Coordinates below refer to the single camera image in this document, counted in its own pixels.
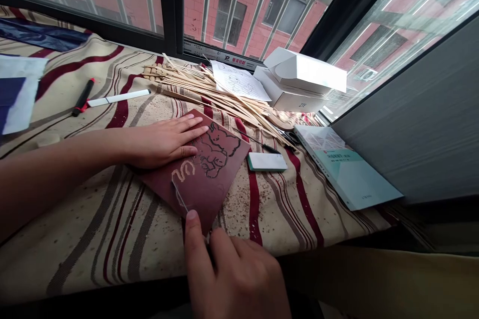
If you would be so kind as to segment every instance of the book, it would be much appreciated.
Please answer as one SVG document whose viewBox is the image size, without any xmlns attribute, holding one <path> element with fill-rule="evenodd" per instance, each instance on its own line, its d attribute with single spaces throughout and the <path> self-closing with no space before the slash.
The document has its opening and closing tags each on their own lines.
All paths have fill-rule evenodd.
<svg viewBox="0 0 479 319">
<path fill-rule="evenodd" d="M 403 197 L 357 152 L 346 148 L 332 128 L 295 126 L 294 133 L 349 210 Z"/>
<path fill-rule="evenodd" d="M 207 235 L 250 144 L 197 110 L 187 114 L 203 118 L 191 130 L 209 127 L 206 133 L 188 143 L 198 149 L 196 156 L 179 159 L 158 169 L 133 167 L 132 170 L 180 216 L 186 217 L 188 211 L 195 209 L 202 232 Z"/>
</svg>

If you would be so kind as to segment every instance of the finger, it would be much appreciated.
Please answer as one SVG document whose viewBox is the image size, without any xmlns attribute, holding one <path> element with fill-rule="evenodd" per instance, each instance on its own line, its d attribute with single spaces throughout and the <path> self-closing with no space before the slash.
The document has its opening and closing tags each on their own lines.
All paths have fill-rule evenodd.
<svg viewBox="0 0 479 319">
<path fill-rule="evenodd" d="M 231 239 L 222 228 L 215 229 L 210 235 L 210 248 L 216 266 L 221 270 L 235 270 L 240 265 L 240 257 Z"/>
<path fill-rule="evenodd" d="M 198 153 L 198 149 L 193 146 L 181 146 L 178 147 L 176 150 L 171 152 L 170 154 L 170 160 L 179 160 L 185 157 L 191 157 L 191 156 L 196 156 Z"/>
<path fill-rule="evenodd" d="M 161 120 L 161 121 L 158 121 L 158 122 L 155 122 L 154 124 L 152 124 L 152 126 L 162 126 L 162 125 L 166 125 L 167 123 L 173 121 L 174 119 L 167 119 L 167 120 Z"/>
<path fill-rule="evenodd" d="M 253 253 L 253 249 L 246 244 L 245 240 L 238 237 L 231 237 L 231 242 L 235 246 L 236 252 L 240 258 L 248 257 Z"/>
<path fill-rule="evenodd" d="M 194 209 L 186 215 L 185 262 L 190 297 L 195 306 L 203 301 L 204 293 L 207 293 L 213 285 L 215 272 L 206 250 L 205 238 L 201 233 L 200 218 Z"/>
<path fill-rule="evenodd" d="M 193 119 L 186 119 L 175 124 L 174 129 L 176 133 L 184 132 L 191 127 L 197 125 L 203 120 L 203 117 L 195 117 Z"/>
<path fill-rule="evenodd" d="M 182 144 L 185 144 L 189 141 L 194 140 L 195 138 L 201 136 L 203 133 L 208 131 L 210 128 L 208 126 L 201 126 L 197 129 L 183 132 L 180 134 L 180 141 Z"/>
<path fill-rule="evenodd" d="M 189 114 L 189 115 L 185 115 L 185 116 L 182 116 L 182 117 L 175 118 L 175 122 L 180 123 L 180 122 L 190 120 L 192 118 L 195 118 L 195 115 Z"/>
<path fill-rule="evenodd" d="M 266 249 L 261 247 L 259 244 L 256 242 L 253 242 L 252 240 L 245 239 L 244 240 L 245 244 L 248 245 L 251 249 L 253 249 L 255 252 L 260 252 L 260 253 L 268 253 Z"/>
</svg>

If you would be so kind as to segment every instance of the striped tablecloth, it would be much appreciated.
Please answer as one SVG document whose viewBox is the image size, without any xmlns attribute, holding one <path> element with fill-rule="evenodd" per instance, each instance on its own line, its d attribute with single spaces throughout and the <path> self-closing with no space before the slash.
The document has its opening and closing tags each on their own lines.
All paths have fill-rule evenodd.
<svg viewBox="0 0 479 319">
<path fill-rule="evenodd" d="M 0 16 L 86 31 L 23 9 L 0 6 Z M 391 226 L 392 218 L 380 208 L 350 212 L 304 148 L 297 153 L 288 151 L 240 119 L 162 95 L 161 88 L 139 76 L 144 65 L 161 63 L 160 56 L 113 44 L 95 34 L 64 53 L 0 38 L 0 53 L 49 59 L 30 127 L 3 136 L 1 158 L 34 149 L 36 141 L 48 133 L 68 138 L 97 129 L 143 126 L 196 108 L 229 130 L 246 131 L 279 148 L 288 164 L 283 173 L 251 172 L 244 161 L 215 227 L 250 238 L 280 256 Z M 96 79 L 92 99 L 145 88 L 152 94 L 70 117 L 78 94 L 91 77 Z M 319 125 L 313 114 L 279 115 L 291 123 Z M 251 148 L 262 151 L 256 143 Z M 107 168 L 0 248 L 0 303 L 184 275 L 183 225 L 125 166 Z"/>
</svg>

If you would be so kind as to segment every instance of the white box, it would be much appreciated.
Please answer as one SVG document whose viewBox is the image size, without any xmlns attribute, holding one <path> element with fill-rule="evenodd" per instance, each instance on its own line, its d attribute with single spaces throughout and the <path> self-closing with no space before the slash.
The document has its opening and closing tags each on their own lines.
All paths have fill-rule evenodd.
<svg viewBox="0 0 479 319">
<path fill-rule="evenodd" d="M 312 57 L 278 47 L 264 64 L 281 85 L 324 95 L 331 89 L 346 92 L 346 71 Z"/>
<path fill-rule="evenodd" d="M 279 111 L 317 112 L 327 100 L 324 95 L 281 85 L 266 67 L 257 66 L 253 76 L 271 98 L 269 105 Z"/>
</svg>

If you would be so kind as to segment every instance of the gray wall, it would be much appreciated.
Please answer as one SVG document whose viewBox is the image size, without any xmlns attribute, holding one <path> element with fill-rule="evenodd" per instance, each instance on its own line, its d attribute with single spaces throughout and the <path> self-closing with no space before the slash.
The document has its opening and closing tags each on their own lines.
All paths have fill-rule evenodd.
<svg viewBox="0 0 479 319">
<path fill-rule="evenodd" d="M 405 195 L 479 193 L 479 17 L 332 128 Z"/>
</svg>

